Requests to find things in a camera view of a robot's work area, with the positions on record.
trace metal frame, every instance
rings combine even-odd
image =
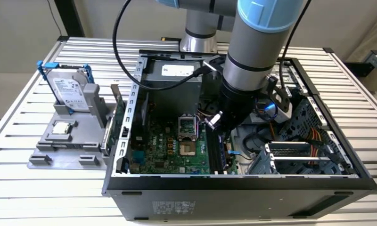
[[[146,56],[147,53],[142,54],[140,59],[146,58]],[[171,59],[184,58],[186,60],[199,60],[199,58],[207,57],[207,55],[199,53],[170,53],[166,51],[152,51],[148,53],[148,56],[160,56],[162,58],[170,57]],[[302,65],[294,64],[295,60],[296,59],[292,58],[288,59],[295,70],[303,72],[304,69]],[[136,76],[143,76],[146,65],[142,61],[139,61],[136,68],[140,69]],[[299,78],[306,82],[304,85],[308,89],[308,93],[312,93],[312,90],[316,88],[310,81],[307,73],[299,73]],[[319,218],[331,211],[372,194],[377,190],[377,185],[362,164],[362,160],[356,157],[356,153],[332,119],[327,106],[319,101],[319,98],[320,95],[312,93],[311,97],[307,97],[307,102],[311,102],[311,111],[316,113],[314,117],[322,123],[319,126],[323,126],[326,121],[326,127],[328,126],[330,130],[334,131],[332,136],[328,135],[328,132],[331,131],[324,131],[323,136],[327,136],[332,140],[334,145],[338,147],[342,154],[344,154],[344,152],[347,153],[347,155],[343,156],[346,162],[344,167],[339,168],[338,171],[346,169],[350,175],[343,175],[344,178],[339,179],[335,177],[332,178],[332,174],[314,175],[314,177],[308,174],[292,174],[291,176],[280,174],[280,177],[278,178],[274,171],[263,176],[255,173],[250,175],[207,174],[202,176],[191,174],[127,174],[128,167],[126,168],[126,166],[131,164],[132,148],[131,140],[126,140],[126,138],[122,137],[123,143],[118,146],[115,154],[111,155],[110,162],[114,162],[114,165],[112,171],[107,171],[103,192],[104,194],[111,195],[128,220],[138,220],[139,218],[146,218],[148,220],[186,220],[191,218],[207,220],[218,218]],[[138,92],[132,91],[128,101],[130,104],[132,104],[130,106],[132,108],[132,113],[139,107],[136,106],[136,99]],[[131,121],[134,121],[134,115],[126,116],[123,128],[130,127],[130,134],[132,133]],[[272,162],[272,165],[271,167],[260,167],[256,171],[260,171],[263,168],[272,168],[274,170],[275,158],[271,157],[271,160],[267,159],[263,161],[266,164]],[[212,200],[223,200],[230,194],[234,194],[239,190],[246,190],[250,197],[262,199],[263,203],[272,203],[271,205],[275,206],[274,208],[276,211],[267,213],[266,208],[255,205],[252,199],[238,198],[231,199],[230,204],[243,205],[250,211],[239,212],[232,210],[232,214],[227,215],[227,212],[220,210],[211,214],[207,210],[216,209],[220,205],[219,202],[214,202]],[[276,193],[270,194],[266,193],[264,190],[275,191]],[[282,203],[283,205],[274,205],[278,199],[276,196],[288,200],[299,191],[303,192],[303,197],[311,198],[312,195],[318,200],[310,203],[310,201],[306,202],[306,199],[303,198],[296,203],[292,203],[292,205],[288,205],[288,203],[286,203],[287,205],[284,205],[284,203]],[[335,195],[331,197],[332,194],[347,195],[343,197]],[[168,202],[179,202],[182,199],[198,202],[196,212],[191,216],[180,215],[180,213],[176,213],[172,210],[167,215],[158,215],[154,213],[156,212],[156,208],[148,208],[148,206],[152,206],[158,201],[164,202],[164,200],[168,200]]]
[[[75,0],[55,0],[68,36],[86,37]]]
[[[56,60],[64,64],[90,63],[94,66],[96,83],[106,87],[118,82],[123,98],[127,99],[131,81],[118,66],[111,45],[108,39],[70,38],[67,42],[56,43],[46,62]],[[140,49],[179,50],[176,41],[120,40],[118,45],[131,72],[135,71]],[[227,53],[228,46],[230,44],[220,43],[219,51]],[[377,101],[360,83],[352,82],[354,75],[342,70],[338,60],[334,60],[322,48],[290,48],[287,56],[299,59],[322,93],[322,100],[331,109],[334,118],[377,183]],[[111,89],[102,90],[102,97],[107,100],[115,99]],[[38,141],[36,137],[42,135],[46,123],[52,117],[54,102],[50,88],[35,73],[0,122],[0,223],[120,224],[124,217],[114,201],[98,197],[102,196],[104,172],[27,169],[26,164]],[[268,224],[331,226],[342,223],[343,226],[355,226],[356,222],[359,226],[377,226],[377,194],[370,195],[320,219],[278,220],[270,221]],[[176,224],[223,223],[227,224],[223,221],[184,221]],[[266,223],[259,220],[238,220],[232,224]]]

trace slotted aluminum surface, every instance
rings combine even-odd
[[[135,70],[140,49],[178,51],[178,42],[119,41],[128,70]],[[226,53],[228,44],[220,44]],[[377,102],[335,54],[322,48],[291,48],[322,93],[360,159],[377,182]],[[46,61],[88,63],[100,94],[112,101],[110,85],[119,83],[127,99],[132,82],[118,65],[111,40],[71,38],[58,42]],[[111,198],[102,197],[106,172],[31,170],[27,162],[54,113],[54,95],[35,73],[0,121],[0,225],[127,225]],[[377,226],[377,193],[315,220],[170,222],[168,224]]]

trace robotic arm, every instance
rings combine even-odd
[[[232,16],[232,3],[236,4],[219,113],[207,120],[208,125],[222,133],[230,133],[254,111],[262,91],[274,100],[279,111],[287,113],[287,91],[276,88],[276,78],[267,79],[267,76],[276,64],[290,29],[298,20],[303,0],[158,1],[178,8],[203,12],[208,10],[226,16]]]

